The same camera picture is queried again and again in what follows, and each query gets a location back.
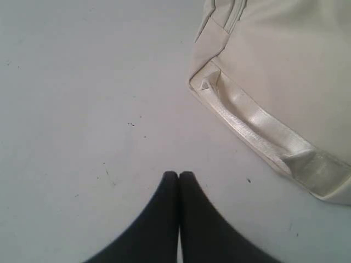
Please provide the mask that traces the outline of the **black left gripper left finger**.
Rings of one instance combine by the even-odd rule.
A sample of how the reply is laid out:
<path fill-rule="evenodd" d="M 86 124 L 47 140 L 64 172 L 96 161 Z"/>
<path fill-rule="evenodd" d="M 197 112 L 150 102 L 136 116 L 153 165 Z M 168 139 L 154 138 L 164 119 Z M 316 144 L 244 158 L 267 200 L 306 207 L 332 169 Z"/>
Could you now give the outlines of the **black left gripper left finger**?
<path fill-rule="evenodd" d="M 179 218 L 178 175 L 167 171 L 140 215 L 87 262 L 176 262 Z"/>

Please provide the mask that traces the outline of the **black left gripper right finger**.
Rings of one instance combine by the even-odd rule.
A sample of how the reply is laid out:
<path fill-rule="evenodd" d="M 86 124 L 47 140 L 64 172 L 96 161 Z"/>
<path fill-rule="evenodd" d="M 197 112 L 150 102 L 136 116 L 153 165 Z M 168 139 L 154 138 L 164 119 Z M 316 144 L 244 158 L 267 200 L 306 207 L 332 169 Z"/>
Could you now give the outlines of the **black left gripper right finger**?
<path fill-rule="evenodd" d="M 194 173 L 179 176 L 184 262 L 278 262 L 238 233 L 216 210 Z"/>

